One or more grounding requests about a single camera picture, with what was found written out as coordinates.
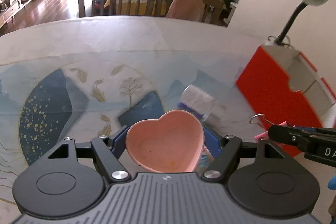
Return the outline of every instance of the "metal screw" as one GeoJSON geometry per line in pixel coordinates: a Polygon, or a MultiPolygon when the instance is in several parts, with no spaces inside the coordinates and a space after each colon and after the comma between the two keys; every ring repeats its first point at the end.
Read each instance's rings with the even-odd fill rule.
{"type": "Polygon", "coordinates": [[[129,176],[126,171],[119,170],[112,173],[112,178],[114,179],[125,179],[129,176]]]}
{"type": "Polygon", "coordinates": [[[204,176],[207,179],[218,179],[221,176],[221,173],[219,173],[218,171],[215,171],[215,170],[209,170],[209,171],[204,173],[204,176]]]}

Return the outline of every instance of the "red panel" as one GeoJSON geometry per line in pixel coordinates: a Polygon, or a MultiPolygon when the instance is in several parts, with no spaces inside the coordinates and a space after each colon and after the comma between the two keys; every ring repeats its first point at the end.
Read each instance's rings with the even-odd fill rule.
{"type": "MultiPolygon", "coordinates": [[[[304,94],[290,90],[288,82],[286,71],[260,46],[236,85],[254,112],[264,113],[266,119],[275,124],[287,121],[297,126],[322,127],[304,94]]],[[[270,126],[266,122],[263,124],[265,128],[270,126]]]]}

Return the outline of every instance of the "pink towel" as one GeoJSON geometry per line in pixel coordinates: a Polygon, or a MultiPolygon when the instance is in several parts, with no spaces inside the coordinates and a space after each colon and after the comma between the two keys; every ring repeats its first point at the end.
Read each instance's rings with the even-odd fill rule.
{"type": "Polygon", "coordinates": [[[203,0],[173,0],[166,17],[200,21],[202,14],[203,0]]]}

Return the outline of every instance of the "open box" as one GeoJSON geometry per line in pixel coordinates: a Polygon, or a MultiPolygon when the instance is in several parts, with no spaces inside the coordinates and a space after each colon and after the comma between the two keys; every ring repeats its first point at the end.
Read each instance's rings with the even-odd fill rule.
{"type": "Polygon", "coordinates": [[[275,124],[332,127],[335,121],[335,93],[296,49],[259,46],[236,85],[254,112],[275,124]]]}

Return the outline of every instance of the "pink bowl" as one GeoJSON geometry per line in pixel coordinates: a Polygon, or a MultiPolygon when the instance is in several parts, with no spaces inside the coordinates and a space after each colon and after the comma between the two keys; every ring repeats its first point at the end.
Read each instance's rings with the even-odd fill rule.
{"type": "Polygon", "coordinates": [[[203,127],[184,110],[172,110],[158,120],[134,124],[126,136],[130,157],[143,168],[158,173],[192,172],[204,146],[203,127]]]}

